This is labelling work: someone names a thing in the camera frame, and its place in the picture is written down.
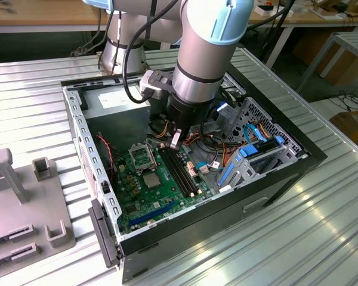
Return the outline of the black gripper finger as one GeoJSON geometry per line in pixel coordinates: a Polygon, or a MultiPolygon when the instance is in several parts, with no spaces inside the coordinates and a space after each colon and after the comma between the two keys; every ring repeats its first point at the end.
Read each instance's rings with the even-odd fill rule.
{"type": "Polygon", "coordinates": [[[169,130],[169,137],[165,143],[167,149],[179,151],[186,138],[186,130],[173,127],[169,130]]]}

